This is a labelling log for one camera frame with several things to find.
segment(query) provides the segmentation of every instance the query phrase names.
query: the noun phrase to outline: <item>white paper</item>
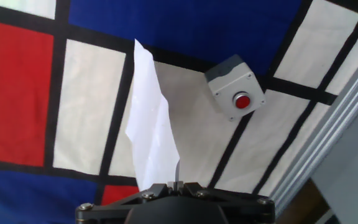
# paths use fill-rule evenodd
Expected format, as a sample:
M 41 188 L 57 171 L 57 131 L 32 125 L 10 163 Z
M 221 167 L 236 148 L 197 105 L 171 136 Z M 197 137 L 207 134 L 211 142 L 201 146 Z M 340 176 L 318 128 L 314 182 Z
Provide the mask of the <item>white paper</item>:
M 126 134 L 139 190 L 175 181 L 179 154 L 173 140 L 168 102 L 161 93 L 153 55 L 135 40 L 134 86 Z

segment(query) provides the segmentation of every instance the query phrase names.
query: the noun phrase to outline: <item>mondrian pattern fabric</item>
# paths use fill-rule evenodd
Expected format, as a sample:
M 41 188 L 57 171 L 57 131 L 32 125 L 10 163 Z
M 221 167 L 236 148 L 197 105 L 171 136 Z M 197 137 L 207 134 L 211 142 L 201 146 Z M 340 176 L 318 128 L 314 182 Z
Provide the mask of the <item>mondrian pattern fabric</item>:
M 358 1 L 0 0 L 0 223 L 74 223 L 139 191 L 134 40 L 155 60 L 180 179 L 269 196 L 358 68 Z M 267 103 L 229 121 L 203 73 L 238 54 Z

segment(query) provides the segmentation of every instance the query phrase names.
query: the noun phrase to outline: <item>red rectangle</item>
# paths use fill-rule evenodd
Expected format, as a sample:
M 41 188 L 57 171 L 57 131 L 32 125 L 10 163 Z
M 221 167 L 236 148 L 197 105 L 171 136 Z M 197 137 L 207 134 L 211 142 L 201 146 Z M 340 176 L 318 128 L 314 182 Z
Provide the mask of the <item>red rectangle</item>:
M 0 161 L 44 163 L 53 36 L 0 24 Z

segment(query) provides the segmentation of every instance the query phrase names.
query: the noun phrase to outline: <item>blue rectangle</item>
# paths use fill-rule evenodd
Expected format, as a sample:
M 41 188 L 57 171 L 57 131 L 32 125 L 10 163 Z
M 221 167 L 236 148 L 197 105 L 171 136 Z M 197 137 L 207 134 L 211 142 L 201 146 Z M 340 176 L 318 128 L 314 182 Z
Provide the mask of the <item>blue rectangle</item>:
M 0 171 L 0 223 L 75 223 L 75 208 L 95 192 L 85 180 Z
M 301 0 L 71 0 L 69 23 L 264 75 Z

